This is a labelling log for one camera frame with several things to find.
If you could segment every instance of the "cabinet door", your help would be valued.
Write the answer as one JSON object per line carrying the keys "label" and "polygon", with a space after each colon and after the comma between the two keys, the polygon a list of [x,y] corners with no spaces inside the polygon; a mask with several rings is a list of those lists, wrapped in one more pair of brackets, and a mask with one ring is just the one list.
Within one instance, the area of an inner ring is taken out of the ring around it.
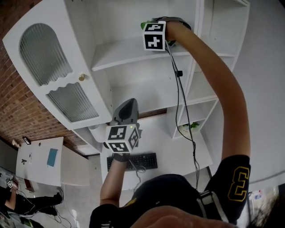
{"label": "cabinet door", "polygon": [[104,102],[92,78],[64,0],[40,2],[3,42],[30,90],[65,127],[77,129],[111,120],[111,104]]}

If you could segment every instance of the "yellow number 3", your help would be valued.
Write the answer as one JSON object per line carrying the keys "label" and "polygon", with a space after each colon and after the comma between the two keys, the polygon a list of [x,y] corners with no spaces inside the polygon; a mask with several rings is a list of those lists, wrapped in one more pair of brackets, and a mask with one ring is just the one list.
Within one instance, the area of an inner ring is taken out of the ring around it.
{"label": "yellow number 3", "polygon": [[229,200],[242,202],[246,197],[247,190],[244,189],[245,182],[249,178],[249,168],[238,167],[235,169],[232,178],[230,191],[228,192]]}

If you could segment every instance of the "black keyboard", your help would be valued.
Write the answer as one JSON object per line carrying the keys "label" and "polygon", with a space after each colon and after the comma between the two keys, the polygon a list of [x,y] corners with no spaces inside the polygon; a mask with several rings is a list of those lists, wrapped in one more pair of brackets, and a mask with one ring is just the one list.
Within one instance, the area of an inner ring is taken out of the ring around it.
{"label": "black keyboard", "polygon": [[[137,170],[144,170],[143,167],[145,167],[145,169],[157,169],[157,161],[155,153],[130,155],[130,160],[132,161]],[[112,161],[113,157],[107,158],[108,171],[111,167]],[[128,161],[128,164],[126,166],[126,171],[134,171],[134,170],[135,170],[134,167],[132,166],[130,161]]]}

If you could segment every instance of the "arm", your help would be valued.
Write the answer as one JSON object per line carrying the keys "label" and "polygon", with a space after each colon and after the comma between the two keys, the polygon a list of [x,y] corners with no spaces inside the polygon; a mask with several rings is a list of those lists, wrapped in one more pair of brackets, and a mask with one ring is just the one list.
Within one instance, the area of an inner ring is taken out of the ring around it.
{"label": "arm", "polygon": [[179,22],[167,23],[167,38],[178,41],[196,60],[217,94],[224,113],[222,159],[250,156],[248,115],[244,94],[226,64],[191,30]]}
{"label": "arm", "polygon": [[16,205],[16,190],[12,188],[11,197],[9,200],[6,200],[5,206],[10,208],[11,210],[15,210]]}
{"label": "arm", "polygon": [[113,204],[119,207],[123,179],[127,162],[119,162],[115,159],[106,176],[100,192],[100,205]]}

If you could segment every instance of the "sleeve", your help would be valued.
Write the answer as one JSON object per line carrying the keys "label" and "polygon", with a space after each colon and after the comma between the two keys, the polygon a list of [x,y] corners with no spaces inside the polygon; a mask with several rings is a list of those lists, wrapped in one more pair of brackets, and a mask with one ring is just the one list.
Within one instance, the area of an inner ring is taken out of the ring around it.
{"label": "sleeve", "polygon": [[119,208],[113,204],[103,204],[95,208],[90,217],[89,228],[109,227],[118,211]]}
{"label": "sleeve", "polygon": [[213,191],[218,196],[229,222],[236,221],[244,209],[249,175],[249,157],[234,155],[221,162],[206,187],[206,190]]}
{"label": "sleeve", "polygon": [[0,187],[0,206],[4,206],[8,197],[8,190]]}

